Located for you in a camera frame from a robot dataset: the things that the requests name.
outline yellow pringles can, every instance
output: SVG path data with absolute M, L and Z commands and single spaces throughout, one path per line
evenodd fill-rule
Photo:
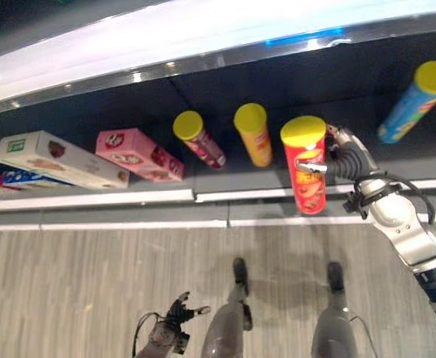
M 267 120 L 268 115 L 264 107 L 257 103 L 240 106 L 234 115 L 234 126 L 255 166 L 268 166 L 272 162 Z

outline blue pringles can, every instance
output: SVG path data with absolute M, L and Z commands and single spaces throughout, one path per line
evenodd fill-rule
M 436 61 L 418 67 L 414 80 L 387 119 L 380 125 L 379 138 L 396 143 L 436 104 Z

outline pink box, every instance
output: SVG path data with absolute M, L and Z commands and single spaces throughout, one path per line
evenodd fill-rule
M 155 183 L 183 179 L 184 165 L 137 128 L 100 132 L 95 154 Z

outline white box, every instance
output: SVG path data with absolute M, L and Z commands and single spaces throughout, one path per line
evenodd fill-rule
M 126 188 L 130 173 L 45 131 L 7 136 L 0 163 L 90 189 Z

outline pringles can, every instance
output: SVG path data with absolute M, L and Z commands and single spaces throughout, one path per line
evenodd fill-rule
M 264 167 L 272 162 L 267 120 L 268 115 L 264 107 L 257 103 L 240 106 L 234 115 L 234 126 L 255 166 Z
M 223 151 L 209 135 L 198 112 L 182 112 L 174 120 L 173 132 L 211 168 L 220 169 L 226 163 Z
M 436 61 L 428 61 L 418 67 L 410 87 L 380 125 L 380 140 L 385 143 L 398 142 L 435 104 Z
M 287 122 L 280 130 L 297 209 L 317 214 L 326 206 L 325 177 L 297 168 L 298 163 L 324 163 L 325 122 L 315 116 L 301 116 Z

